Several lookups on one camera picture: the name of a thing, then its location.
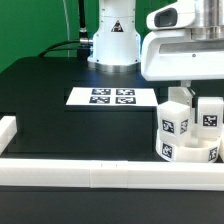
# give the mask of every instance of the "marker cube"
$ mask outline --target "marker cube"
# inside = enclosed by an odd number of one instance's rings
[[[198,99],[198,138],[219,138],[222,133],[223,98]]]
[[[190,137],[190,107],[167,101],[158,106],[157,115],[160,140],[184,145]]]

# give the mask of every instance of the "white border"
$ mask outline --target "white border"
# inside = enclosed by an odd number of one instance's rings
[[[4,117],[0,121],[0,142],[6,147],[16,131],[16,118]],[[223,191],[224,166],[211,163],[0,159],[0,186]]]

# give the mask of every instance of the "green background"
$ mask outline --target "green background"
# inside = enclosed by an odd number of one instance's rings
[[[136,0],[136,29],[149,32],[147,15],[174,0]],[[78,38],[78,0],[67,0],[71,38]],[[85,0],[89,37],[98,28],[99,0]],[[0,0],[0,72],[15,60],[36,56],[52,44],[67,40],[63,0]],[[51,53],[48,56],[66,56]]]

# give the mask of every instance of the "black tabletop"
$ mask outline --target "black tabletop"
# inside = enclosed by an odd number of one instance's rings
[[[198,96],[223,96],[222,80],[194,81]],[[167,100],[179,82],[140,72],[90,70],[74,58],[24,58],[0,75],[0,113],[18,133],[2,158],[163,161],[150,107],[65,105],[73,87],[153,88]],[[223,223],[223,192],[0,187],[0,223]]]

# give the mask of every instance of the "printed marker sheet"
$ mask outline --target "printed marker sheet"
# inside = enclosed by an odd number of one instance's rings
[[[66,105],[157,106],[153,89],[74,87]]]

